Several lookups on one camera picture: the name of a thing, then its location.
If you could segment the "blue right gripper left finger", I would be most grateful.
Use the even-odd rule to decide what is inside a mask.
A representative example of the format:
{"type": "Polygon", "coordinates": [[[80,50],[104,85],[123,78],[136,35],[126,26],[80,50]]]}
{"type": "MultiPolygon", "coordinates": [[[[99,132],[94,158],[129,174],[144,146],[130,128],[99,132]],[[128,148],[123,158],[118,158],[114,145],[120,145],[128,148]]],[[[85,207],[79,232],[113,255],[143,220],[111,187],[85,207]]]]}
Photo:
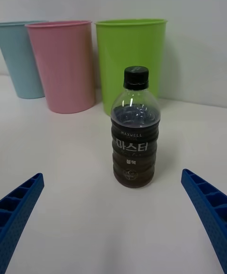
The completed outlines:
{"type": "Polygon", "coordinates": [[[37,173],[0,201],[0,273],[4,274],[17,243],[44,188],[37,173]]]}

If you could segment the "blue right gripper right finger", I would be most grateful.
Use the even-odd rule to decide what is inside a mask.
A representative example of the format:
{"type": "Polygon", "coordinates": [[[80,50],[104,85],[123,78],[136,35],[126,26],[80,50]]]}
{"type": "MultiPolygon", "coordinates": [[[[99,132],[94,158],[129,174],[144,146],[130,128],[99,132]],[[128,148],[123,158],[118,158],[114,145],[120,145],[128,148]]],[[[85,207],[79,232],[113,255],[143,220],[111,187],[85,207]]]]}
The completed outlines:
{"type": "Polygon", "coordinates": [[[227,272],[227,196],[191,172],[182,171],[181,183],[211,241],[224,273],[227,272]]]}

